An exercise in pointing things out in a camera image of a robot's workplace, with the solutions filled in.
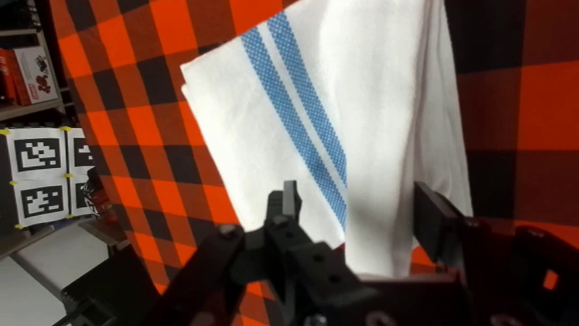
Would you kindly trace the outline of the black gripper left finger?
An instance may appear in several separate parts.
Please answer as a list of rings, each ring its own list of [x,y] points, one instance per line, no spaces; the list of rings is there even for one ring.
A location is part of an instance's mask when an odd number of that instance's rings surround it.
[[[268,196],[266,227],[273,232],[286,230],[290,236],[299,227],[302,199],[295,181],[286,181],[281,190]]]

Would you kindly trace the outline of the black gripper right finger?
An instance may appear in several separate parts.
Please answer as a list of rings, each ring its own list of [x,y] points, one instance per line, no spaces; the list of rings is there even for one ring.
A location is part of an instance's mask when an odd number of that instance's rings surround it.
[[[413,212],[413,234],[427,257],[436,265],[465,270],[474,232],[481,230],[481,223],[465,218],[445,196],[422,181],[415,183]]]

